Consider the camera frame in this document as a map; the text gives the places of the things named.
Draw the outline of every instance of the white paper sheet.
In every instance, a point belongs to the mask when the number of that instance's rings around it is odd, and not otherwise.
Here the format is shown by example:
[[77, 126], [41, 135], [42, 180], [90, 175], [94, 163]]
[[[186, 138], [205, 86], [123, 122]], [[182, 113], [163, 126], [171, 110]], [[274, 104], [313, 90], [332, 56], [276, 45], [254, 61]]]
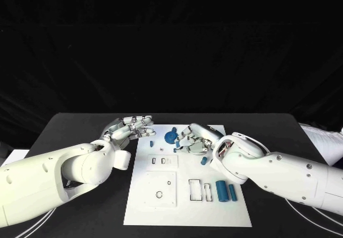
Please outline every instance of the white paper sheet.
[[[158, 135], [139, 140], [124, 225], [251, 227], [241, 186], [234, 184], [238, 201], [220, 202], [217, 181], [225, 180], [227, 185], [233, 182], [210, 167], [211, 153], [207, 155], [208, 163], [204, 166], [201, 164], [202, 156], [173, 152], [175, 145], [165, 141], [165, 134], [172, 131], [173, 126], [181, 133], [188, 125], [153, 125]], [[225, 134], [222, 125], [212, 125], [212, 127]], [[155, 169], [150, 165], [152, 155], [165, 155], [165, 157], [178, 155], [178, 166], [172, 163], [171, 168], [162, 170], [162, 167], [158, 167]], [[175, 207], [148, 205], [148, 197], [158, 192], [155, 187], [149, 187], [145, 180], [149, 171], [176, 172]], [[191, 201], [189, 179], [201, 180], [202, 201]], [[205, 183], [211, 184], [212, 202], [205, 199]]]

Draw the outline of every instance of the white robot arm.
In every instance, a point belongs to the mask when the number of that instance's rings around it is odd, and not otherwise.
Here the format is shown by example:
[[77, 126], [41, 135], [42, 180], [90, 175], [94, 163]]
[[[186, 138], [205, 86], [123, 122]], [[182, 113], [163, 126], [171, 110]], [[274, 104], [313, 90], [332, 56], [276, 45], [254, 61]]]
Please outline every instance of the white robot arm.
[[156, 134], [143, 127], [153, 124], [152, 116], [117, 119], [100, 140], [0, 167], [0, 227], [31, 220], [96, 189], [113, 167], [126, 170], [132, 154], [123, 149], [130, 139]]
[[250, 137], [240, 133], [224, 136], [205, 125], [191, 124], [178, 140], [185, 137], [191, 146], [176, 151], [204, 154], [214, 149], [211, 167], [233, 182], [244, 184], [250, 178], [286, 199], [343, 215], [343, 170], [297, 156], [271, 153]]

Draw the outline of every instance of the small blue piece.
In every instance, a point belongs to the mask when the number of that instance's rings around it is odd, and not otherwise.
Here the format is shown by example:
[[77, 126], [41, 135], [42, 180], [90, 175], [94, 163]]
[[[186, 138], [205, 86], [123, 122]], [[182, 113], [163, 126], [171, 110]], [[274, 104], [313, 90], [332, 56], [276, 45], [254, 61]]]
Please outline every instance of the small blue piece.
[[231, 199], [233, 199], [234, 202], [237, 202], [238, 198], [237, 198], [234, 184], [230, 184], [230, 190], [231, 190]]
[[208, 162], [208, 157], [204, 157], [202, 158], [202, 165], [207, 165], [207, 162]]
[[176, 127], [165, 135], [165, 141], [168, 144], [175, 144], [175, 139], [178, 138]]
[[217, 181], [217, 193], [218, 193], [220, 202], [228, 202], [230, 195], [228, 195], [227, 183], [222, 180]]

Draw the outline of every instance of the cable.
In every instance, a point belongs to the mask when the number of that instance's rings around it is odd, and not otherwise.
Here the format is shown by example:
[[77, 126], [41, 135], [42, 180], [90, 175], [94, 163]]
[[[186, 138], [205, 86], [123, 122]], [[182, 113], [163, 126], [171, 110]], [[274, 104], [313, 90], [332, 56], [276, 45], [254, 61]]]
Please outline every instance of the cable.
[[343, 237], [343, 234], [341, 234], [341, 233], [338, 233], [338, 232], [329, 230], [328, 228], [325, 228], [323, 226], [320, 226], [318, 223], [315, 223], [315, 222], [300, 213], [300, 211], [295, 208], [295, 206], [292, 205], [290, 202], [289, 202], [289, 204], [290, 204], [292, 208], [296, 210], [296, 212], [300, 214], [300, 216], [302, 216], [310, 223], [313, 223], [318, 227], [320, 227], [322, 229], [328, 230], [329, 232], [332, 232], [332, 233], [335, 233], [336, 235], [339, 235], [339, 236]]
[[333, 222], [336, 222], [341, 226], [343, 226], [342, 223], [339, 223], [331, 216], [328, 216], [316, 207], [313, 207], [313, 209]]
[[48, 219], [50, 219], [50, 217], [45, 219], [45, 221], [42, 222], [42, 224], [38, 226], [38, 228], [32, 231], [32, 233], [42, 227], [42, 225], [45, 224], [45, 222], [48, 221]]
[[55, 212], [55, 210], [57, 210], [57, 208], [55, 208], [54, 210], [51, 210], [51, 211], [45, 214], [45, 216], [44, 216], [42, 219], [37, 222], [37, 224], [35, 224], [21, 235], [18, 235], [15, 238], [21, 238], [21, 237], [37, 227], [37, 225], [44, 221], [44, 219], [45, 219], [48, 216], [51, 217], [51, 215], [52, 215], [52, 213]]

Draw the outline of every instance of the black table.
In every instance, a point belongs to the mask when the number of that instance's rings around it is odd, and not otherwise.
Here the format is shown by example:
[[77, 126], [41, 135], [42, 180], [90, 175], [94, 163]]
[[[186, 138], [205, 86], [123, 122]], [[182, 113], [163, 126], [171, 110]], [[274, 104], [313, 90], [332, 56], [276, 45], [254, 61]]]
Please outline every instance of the black table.
[[[57, 114], [32, 146], [28, 157], [99, 139], [107, 124], [120, 117], [143, 114]], [[240, 132], [257, 139], [271, 151], [280, 151], [326, 163], [295, 117], [289, 114], [152, 114], [156, 124], [222, 124], [227, 134]], [[31, 237], [339, 237], [318, 228], [296, 213], [286, 200], [266, 192], [251, 180], [243, 185], [253, 228], [124, 226], [129, 189], [133, 174], [137, 141], [127, 151], [132, 162], [127, 171], [114, 169], [107, 182], [91, 192], [63, 205], [47, 224]], [[300, 212], [320, 225], [343, 233], [316, 211], [293, 203]], [[331, 216], [343, 222], [343, 217]], [[0, 229], [0, 237], [15, 237], [38, 221]]]

